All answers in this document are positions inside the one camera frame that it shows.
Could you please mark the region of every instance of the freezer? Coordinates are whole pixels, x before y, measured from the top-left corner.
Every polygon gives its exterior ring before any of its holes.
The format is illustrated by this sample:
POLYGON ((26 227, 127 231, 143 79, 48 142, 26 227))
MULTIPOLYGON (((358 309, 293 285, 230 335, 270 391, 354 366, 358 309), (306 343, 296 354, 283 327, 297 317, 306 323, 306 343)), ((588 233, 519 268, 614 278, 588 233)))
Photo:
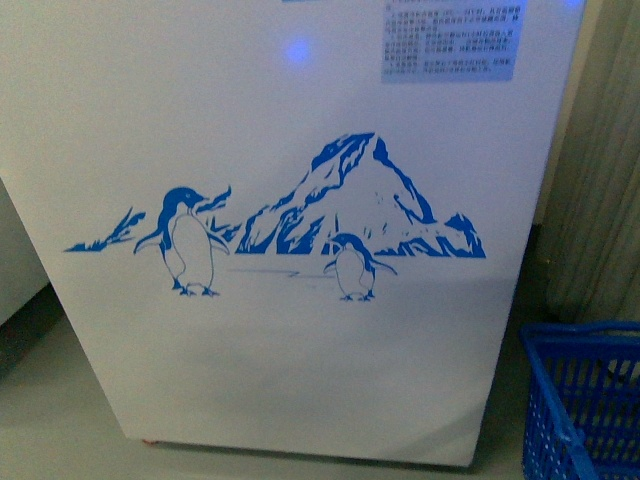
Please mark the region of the freezer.
POLYGON ((468 465, 582 8, 6 4, 0 176, 124 434, 468 465))

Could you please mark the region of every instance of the penguin illustration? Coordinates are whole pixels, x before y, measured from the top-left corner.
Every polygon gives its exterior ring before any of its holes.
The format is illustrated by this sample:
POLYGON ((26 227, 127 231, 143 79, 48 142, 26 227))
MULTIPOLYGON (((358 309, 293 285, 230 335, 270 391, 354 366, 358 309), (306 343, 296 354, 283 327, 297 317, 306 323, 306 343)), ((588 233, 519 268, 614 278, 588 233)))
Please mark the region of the penguin illustration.
POLYGON ((213 249, 229 255, 226 242, 214 235, 194 215, 193 208, 207 200, 195 190, 178 187, 164 197, 158 216, 158 228, 142 238, 133 249, 136 254, 149 245, 158 245, 162 260, 173 277, 173 289, 180 295, 195 295, 200 287, 203 296, 214 296, 213 249))
POLYGON ((335 270, 338 285, 344 294, 342 300, 352 301, 354 298, 368 302, 374 298, 373 285, 376 281, 376 270, 383 269, 397 275, 392 267, 373 259, 371 252, 362 240, 350 233, 339 233, 331 238, 332 243, 340 247, 332 262, 324 267, 324 273, 335 270))

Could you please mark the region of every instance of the mountain illustration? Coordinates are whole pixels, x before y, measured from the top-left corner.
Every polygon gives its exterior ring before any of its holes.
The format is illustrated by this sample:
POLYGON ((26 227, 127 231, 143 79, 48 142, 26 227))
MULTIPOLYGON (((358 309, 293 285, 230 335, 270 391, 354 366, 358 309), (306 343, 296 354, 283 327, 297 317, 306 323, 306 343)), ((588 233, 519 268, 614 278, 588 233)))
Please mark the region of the mountain illustration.
POLYGON ((438 221, 375 133, 326 145, 298 185, 244 224, 238 254, 332 254, 330 239, 357 235, 374 255, 485 258, 471 222, 438 221))

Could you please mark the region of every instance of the shopping basket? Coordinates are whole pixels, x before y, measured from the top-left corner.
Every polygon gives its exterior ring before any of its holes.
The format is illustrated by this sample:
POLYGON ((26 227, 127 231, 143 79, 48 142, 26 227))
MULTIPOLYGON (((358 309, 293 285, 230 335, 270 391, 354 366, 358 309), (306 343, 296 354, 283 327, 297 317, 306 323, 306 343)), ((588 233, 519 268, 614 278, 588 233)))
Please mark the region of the shopping basket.
POLYGON ((531 324, 527 480, 640 480, 640 323, 531 324))

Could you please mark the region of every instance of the floor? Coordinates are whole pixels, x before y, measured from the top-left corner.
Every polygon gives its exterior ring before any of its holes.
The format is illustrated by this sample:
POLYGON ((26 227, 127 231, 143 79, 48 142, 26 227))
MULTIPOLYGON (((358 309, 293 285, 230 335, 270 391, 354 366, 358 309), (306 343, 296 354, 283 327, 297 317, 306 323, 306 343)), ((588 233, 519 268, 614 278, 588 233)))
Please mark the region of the floor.
POLYGON ((469 469, 128 440, 47 287, 0 328, 0 479, 522 479, 529 373, 517 331, 525 322, 548 319, 544 272, 525 257, 469 469))

